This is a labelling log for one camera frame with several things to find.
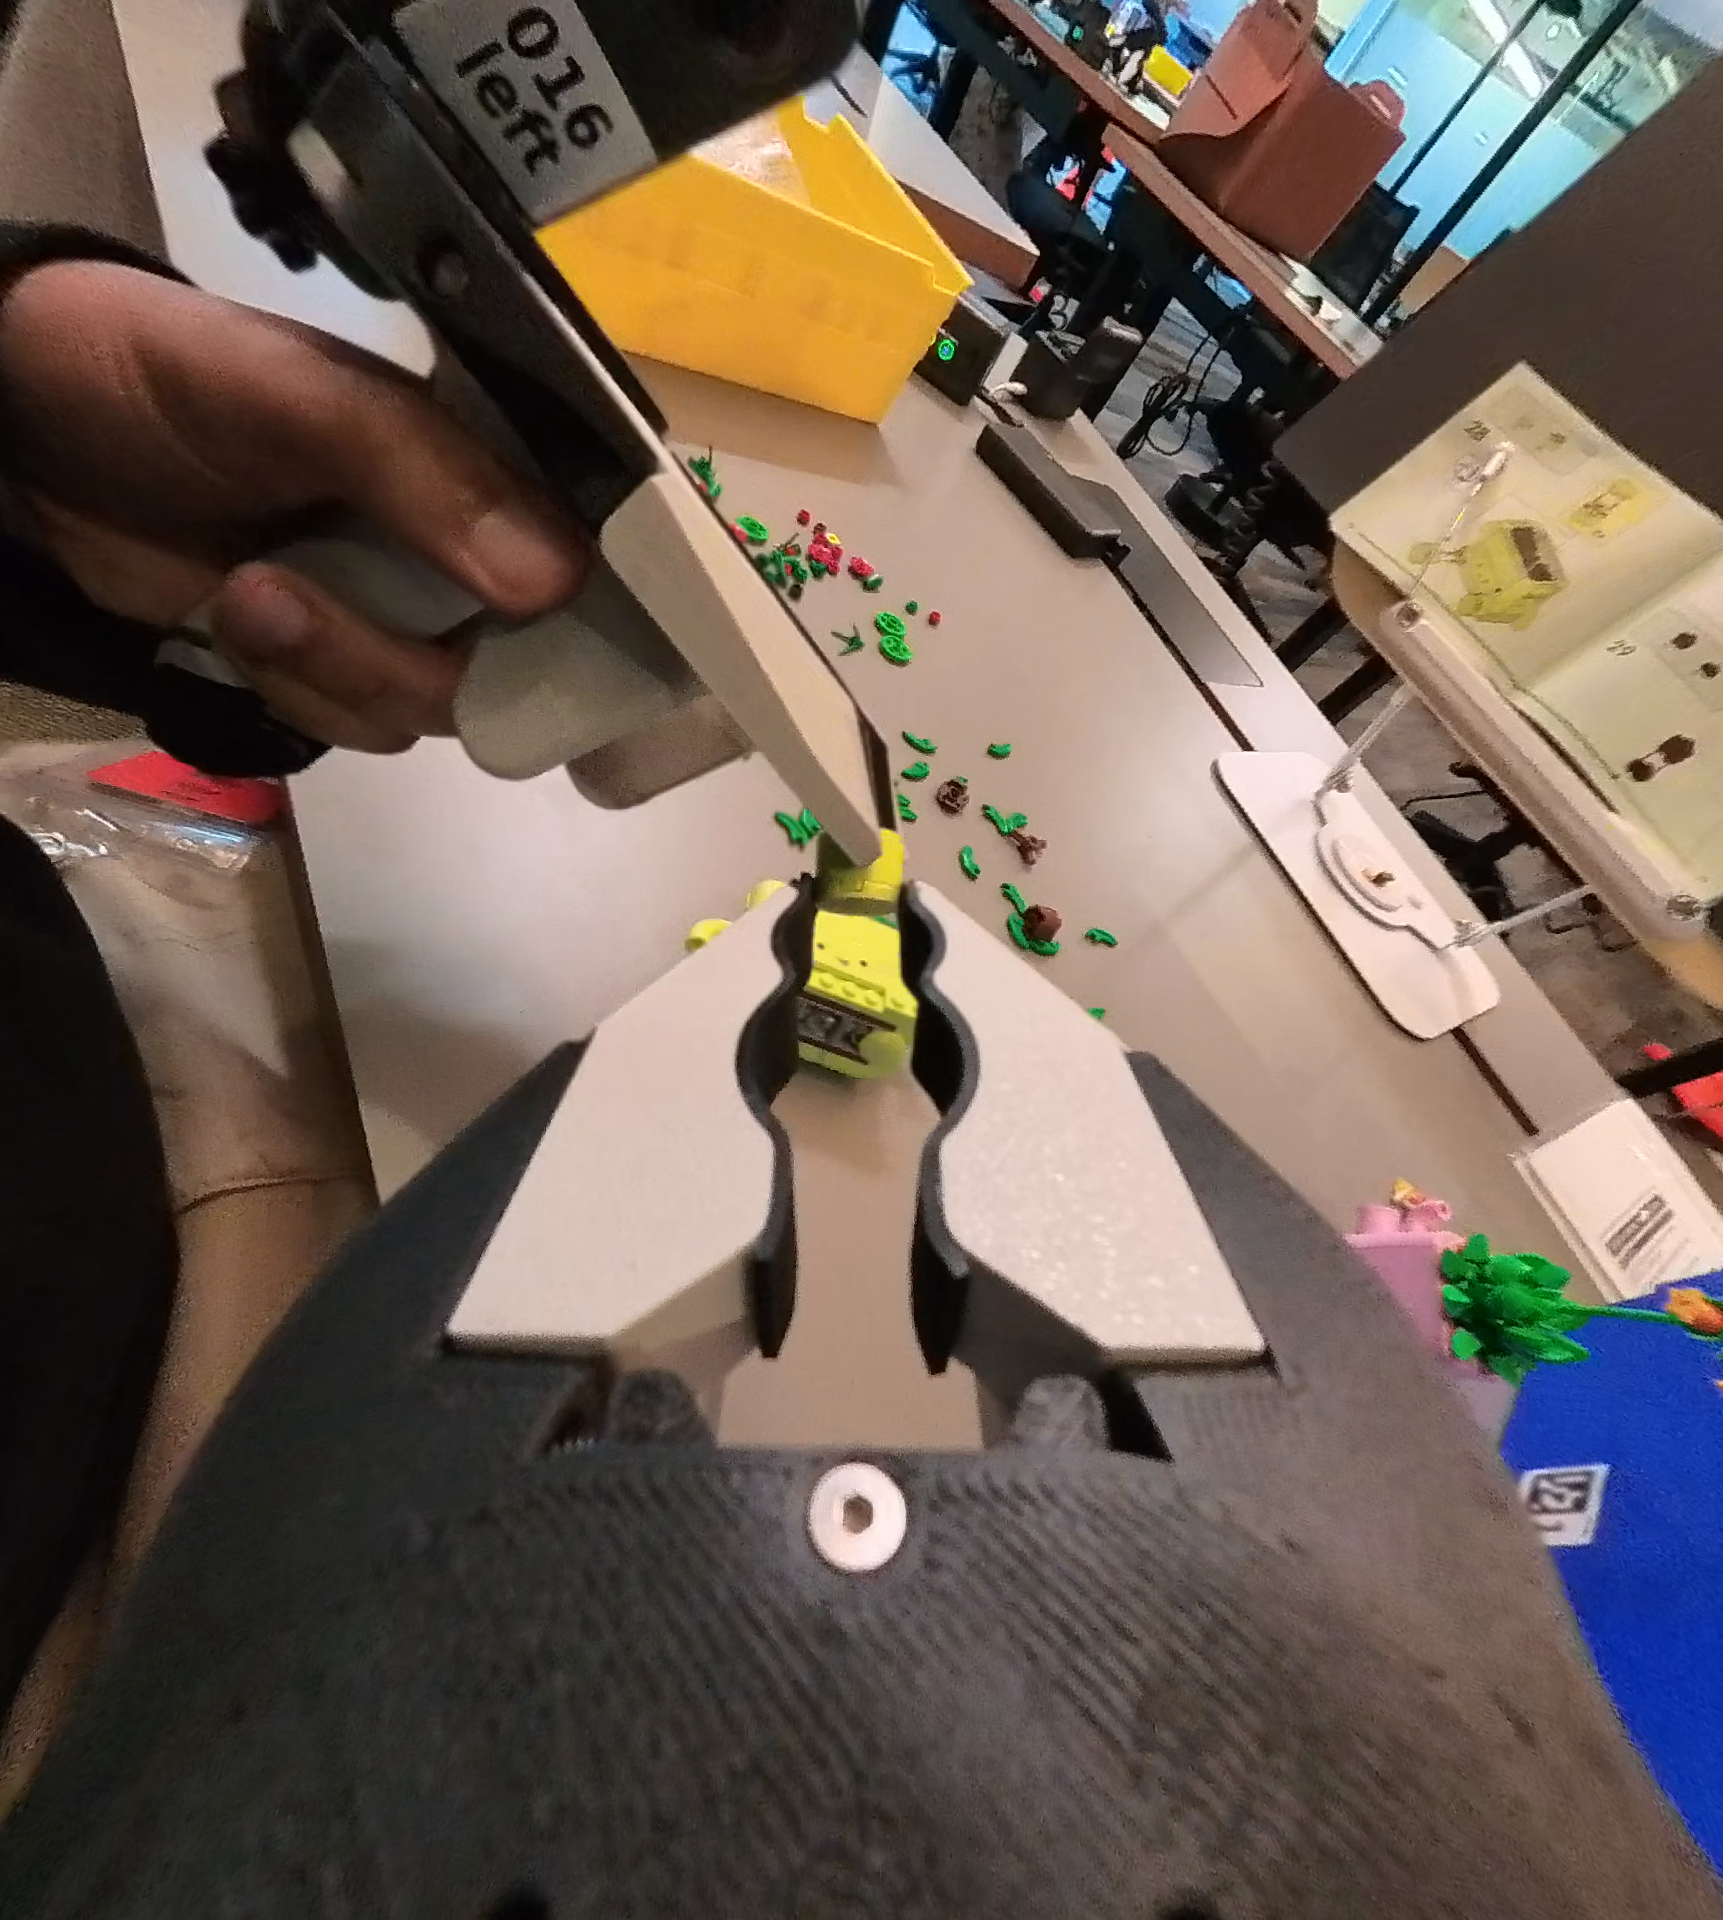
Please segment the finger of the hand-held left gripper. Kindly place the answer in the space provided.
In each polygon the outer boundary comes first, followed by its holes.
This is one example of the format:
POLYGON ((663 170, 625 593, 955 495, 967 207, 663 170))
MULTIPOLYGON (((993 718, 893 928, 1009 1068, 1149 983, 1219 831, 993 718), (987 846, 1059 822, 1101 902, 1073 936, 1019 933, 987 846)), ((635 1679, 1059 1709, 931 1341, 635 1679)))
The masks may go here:
POLYGON ((789 605, 667 451, 607 515, 599 553, 847 863, 873 865, 893 816, 885 748, 789 605))

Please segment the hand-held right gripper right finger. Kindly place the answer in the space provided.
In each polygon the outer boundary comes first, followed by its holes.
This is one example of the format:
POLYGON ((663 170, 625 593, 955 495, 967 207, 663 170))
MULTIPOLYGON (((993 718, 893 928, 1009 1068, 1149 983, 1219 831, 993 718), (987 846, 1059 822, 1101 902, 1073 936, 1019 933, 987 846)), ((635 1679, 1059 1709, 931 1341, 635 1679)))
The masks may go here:
POLYGON ((921 1144, 911 1311, 933 1375, 1171 1375, 1265 1343, 1131 1055, 945 895, 903 889, 921 1144))

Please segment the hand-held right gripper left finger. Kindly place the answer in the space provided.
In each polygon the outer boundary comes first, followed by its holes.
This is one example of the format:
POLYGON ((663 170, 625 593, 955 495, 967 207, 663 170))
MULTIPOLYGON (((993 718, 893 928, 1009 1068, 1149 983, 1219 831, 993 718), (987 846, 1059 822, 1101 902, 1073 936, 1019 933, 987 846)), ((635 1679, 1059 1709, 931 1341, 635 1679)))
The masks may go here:
POLYGON ((815 900, 779 884, 581 1044, 447 1321, 595 1365, 775 1359, 795 1308, 793 1079, 815 900))

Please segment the lime green brick pot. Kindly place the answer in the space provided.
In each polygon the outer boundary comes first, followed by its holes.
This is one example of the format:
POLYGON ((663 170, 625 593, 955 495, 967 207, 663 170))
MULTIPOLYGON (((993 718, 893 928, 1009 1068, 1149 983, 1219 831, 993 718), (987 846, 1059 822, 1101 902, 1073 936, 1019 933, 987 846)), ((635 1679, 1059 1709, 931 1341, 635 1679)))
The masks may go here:
POLYGON ((789 846, 817 860, 809 966, 787 1014, 793 1063, 851 1083, 895 1079, 909 1063, 919 1020, 903 980, 897 922, 903 841, 887 831, 879 856, 855 866, 807 808, 775 818, 789 846))

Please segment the person's left hand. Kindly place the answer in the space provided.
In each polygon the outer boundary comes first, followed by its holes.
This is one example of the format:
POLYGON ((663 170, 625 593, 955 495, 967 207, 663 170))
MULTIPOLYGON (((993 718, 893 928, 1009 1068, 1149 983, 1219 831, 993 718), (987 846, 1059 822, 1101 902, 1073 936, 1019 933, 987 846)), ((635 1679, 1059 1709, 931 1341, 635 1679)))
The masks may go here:
POLYGON ((275 720, 393 757, 451 737, 455 652, 271 564, 319 516, 413 551, 505 618, 567 605, 585 540, 429 393, 307 326, 105 260, 51 260, 0 303, 5 489, 101 611, 211 638, 275 720))

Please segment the small red brick pieces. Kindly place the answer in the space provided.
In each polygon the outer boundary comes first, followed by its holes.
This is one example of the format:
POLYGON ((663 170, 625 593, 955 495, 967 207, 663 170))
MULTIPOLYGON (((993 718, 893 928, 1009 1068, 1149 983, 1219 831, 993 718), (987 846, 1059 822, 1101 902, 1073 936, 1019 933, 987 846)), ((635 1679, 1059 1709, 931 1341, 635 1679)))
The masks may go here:
POLYGON ((781 529, 761 558, 763 577, 787 601, 797 602, 807 589, 833 581, 847 581, 863 595, 879 595, 883 578, 859 553, 847 551, 843 540, 801 508, 793 525, 781 529))

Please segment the scattered green leaf pieces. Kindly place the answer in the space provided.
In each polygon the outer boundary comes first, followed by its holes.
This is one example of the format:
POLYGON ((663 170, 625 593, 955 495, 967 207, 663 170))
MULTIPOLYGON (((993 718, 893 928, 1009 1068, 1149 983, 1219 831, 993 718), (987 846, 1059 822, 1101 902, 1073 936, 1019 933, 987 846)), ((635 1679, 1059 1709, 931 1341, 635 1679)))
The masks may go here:
MULTIPOLYGON (((771 525, 765 518, 749 512, 731 512, 729 537, 747 551, 757 573, 763 577, 761 558, 769 543, 775 540, 781 529, 791 525, 793 525, 793 518, 787 525, 771 525)), ((861 593, 857 589, 855 593, 871 601, 873 608, 857 614, 845 629, 829 632, 835 656, 839 660, 853 660, 853 658, 877 660, 893 668, 911 667, 915 660, 915 636, 919 636, 925 631, 935 631, 941 624, 941 611, 933 605, 923 605, 915 598, 907 598, 897 605, 887 601, 885 581, 883 581, 881 593, 861 593)), ((799 602, 803 601, 803 598, 785 598, 777 590, 775 595, 791 607, 799 607, 799 602)), ((967 822, 969 818, 977 818, 983 828, 983 835, 987 839, 993 839, 1005 848, 1009 848, 1007 842, 1003 841, 1005 831, 1017 825, 1025 825, 1033 832, 1029 818, 1023 810, 1017 810, 1017 808, 1005 810, 997 804, 991 804, 985 798, 977 798, 973 795, 969 776, 951 775, 943 765, 939 743, 931 735, 915 732, 915 730, 899 730, 889 741, 889 753, 893 757, 901 757, 901 762, 891 765, 887 773, 889 798, 893 804, 895 825, 899 828, 917 827, 921 825, 921 818, 927 812, 933 812, 937 816, 943 816, 955 822, 967 822), (933 806, 935 788, 939 788, 949 779, 965 779, 969 782, 969 806, 957 818, 949 818, 933 806)), ((1055 958, 1063 950, 1063 947, 1067 947, 1069 942, 1081 942, 1087 949, 1099 949, 1099 950, 1119 949, 1119 935, 1107 925, 1087 925, 1081 930, 1071 930, 1063 918, 1059 952, 1051 956, 1035 955, 1025 947, 1025 942, 1019 936, 1017 911, 1033 902, 1039 902, 1045 907, 1049 904, 1043 900, 1031 900, 1019 889, 1019 884, 1011 878, 999 880, 995 893, 1003 902, 1003 909, 1001 909, 1003 926, 1011 944, 1019 952, 1031 958, 1055 958)))

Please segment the flat black device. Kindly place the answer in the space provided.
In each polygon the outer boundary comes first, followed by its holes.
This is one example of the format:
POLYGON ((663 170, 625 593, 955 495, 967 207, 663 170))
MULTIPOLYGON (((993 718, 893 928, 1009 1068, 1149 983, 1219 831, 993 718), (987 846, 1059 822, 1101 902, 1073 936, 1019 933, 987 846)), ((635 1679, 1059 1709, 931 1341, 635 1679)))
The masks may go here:
POLYGON ((1095 505, 1025 428, 989 421, 973 452, 1063 558, 1105 566, 1125 558, 1119 515, 1095 505))

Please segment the yellow storage bin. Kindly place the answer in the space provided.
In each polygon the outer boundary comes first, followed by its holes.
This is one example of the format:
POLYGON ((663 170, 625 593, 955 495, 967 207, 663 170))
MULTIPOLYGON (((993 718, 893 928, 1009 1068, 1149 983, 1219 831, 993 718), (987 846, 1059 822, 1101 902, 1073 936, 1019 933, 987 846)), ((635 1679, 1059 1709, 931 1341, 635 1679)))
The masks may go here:
POLYGON ((537 231, 627 357, 879 422, 969 275, 863 136, 803 101, 537 231))

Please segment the black device with green lights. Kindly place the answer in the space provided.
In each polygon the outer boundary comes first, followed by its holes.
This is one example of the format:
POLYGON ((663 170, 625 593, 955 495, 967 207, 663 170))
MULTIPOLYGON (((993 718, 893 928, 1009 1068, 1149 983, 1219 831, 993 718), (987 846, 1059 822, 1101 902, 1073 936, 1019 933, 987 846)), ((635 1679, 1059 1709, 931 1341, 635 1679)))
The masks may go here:
POLYGON ((951 407, 969 408, 989 384, 993 365, 1011 337, 1013 319, 1001 307, 967 293, 937 324, 911 381, 951 407))

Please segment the pink brick pot with plant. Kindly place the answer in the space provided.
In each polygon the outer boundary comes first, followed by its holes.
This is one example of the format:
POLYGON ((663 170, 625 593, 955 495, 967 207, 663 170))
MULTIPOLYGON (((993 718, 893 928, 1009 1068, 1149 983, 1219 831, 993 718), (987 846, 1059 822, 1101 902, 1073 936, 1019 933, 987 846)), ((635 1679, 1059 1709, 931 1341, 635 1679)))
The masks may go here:
POLYGON ((1636 1326, 1704 1349, 1723 1396, 1723 1297, 1704 1283, 1672 1283, 1656 1307, 1582 1303, 1554 1261, 1454 1233, 1446 1202, 1401 1180, 1387 1201, 1355 1211, 1347 1245, 1460 1386, 1516 1390, 1528 1375, 1586 1362, 1584 1333, 1636 1326))

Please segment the white card box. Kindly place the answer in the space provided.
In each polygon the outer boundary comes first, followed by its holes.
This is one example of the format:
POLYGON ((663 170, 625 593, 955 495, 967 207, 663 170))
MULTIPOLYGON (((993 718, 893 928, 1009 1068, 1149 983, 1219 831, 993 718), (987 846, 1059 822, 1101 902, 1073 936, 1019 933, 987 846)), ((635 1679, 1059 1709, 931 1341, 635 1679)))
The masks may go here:
POLYGON ((1634 1103, 1536 1137, 1512 1164, 1606 1304, 1723 1274, 1723 1214, 1634 1103))

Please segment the blue storage bin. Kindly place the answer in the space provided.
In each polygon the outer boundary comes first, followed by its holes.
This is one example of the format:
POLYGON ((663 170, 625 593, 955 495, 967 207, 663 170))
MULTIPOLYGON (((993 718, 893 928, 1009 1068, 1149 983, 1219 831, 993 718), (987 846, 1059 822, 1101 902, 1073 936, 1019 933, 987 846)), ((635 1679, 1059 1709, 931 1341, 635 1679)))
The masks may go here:
POLYGON ((1723 1876, 1723 1352, 1634 1318, 1530 1373, 1498 1452, 1634 1750, 1723 1876))

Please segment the brown paper bag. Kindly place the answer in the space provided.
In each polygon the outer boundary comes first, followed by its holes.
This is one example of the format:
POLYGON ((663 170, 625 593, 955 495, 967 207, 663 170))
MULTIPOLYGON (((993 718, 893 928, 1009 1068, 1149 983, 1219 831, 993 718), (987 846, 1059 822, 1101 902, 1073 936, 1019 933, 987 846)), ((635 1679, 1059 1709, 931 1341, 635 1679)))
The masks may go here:
POLYGON ((1181 90, 1155 157, 1259 246, 1309 265, 1401 146, 1385 81, 1341 83, 1311 2, 1253 2, 1181 90))

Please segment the open instruction booklet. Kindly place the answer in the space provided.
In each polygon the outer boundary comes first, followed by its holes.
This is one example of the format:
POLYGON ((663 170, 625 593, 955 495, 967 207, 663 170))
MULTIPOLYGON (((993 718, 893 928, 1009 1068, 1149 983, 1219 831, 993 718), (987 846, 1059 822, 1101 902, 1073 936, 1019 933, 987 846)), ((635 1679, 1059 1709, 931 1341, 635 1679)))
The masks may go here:
POLYGON ((1444 656, 1723 899, 1723 520, 1526 362, 1331 511, 1444 656))

